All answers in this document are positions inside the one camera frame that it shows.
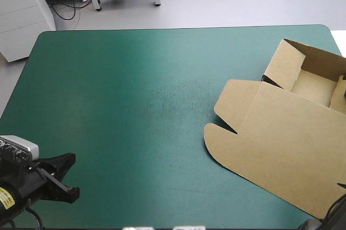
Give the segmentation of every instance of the cardboard box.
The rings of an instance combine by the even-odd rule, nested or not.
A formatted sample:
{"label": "cardboard box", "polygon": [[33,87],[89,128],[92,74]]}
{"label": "cardboard box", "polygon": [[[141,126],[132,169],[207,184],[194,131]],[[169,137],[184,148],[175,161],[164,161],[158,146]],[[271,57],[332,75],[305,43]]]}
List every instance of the cardboard box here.
{"label": "cardboard box", "polygon": [[283,40],[262,82],[230,80],[204,128],[221,165],[323,218],[345,193],[346,58]]}

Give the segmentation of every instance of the green table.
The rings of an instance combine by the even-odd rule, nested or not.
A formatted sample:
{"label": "green table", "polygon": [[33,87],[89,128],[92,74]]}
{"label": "green table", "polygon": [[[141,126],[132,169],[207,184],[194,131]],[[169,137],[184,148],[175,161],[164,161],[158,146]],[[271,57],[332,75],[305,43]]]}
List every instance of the green table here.
{"label": "green table", "polygon": [[[230,78],[260,80],[283,38],[339,53],[321,25],[45,32],[0,134],[73,152],[73,205],[40,201],[46,227],[296,228],[307,214],[217,164],[203,127]],[[23,213],[19,226],[34,226]]]}

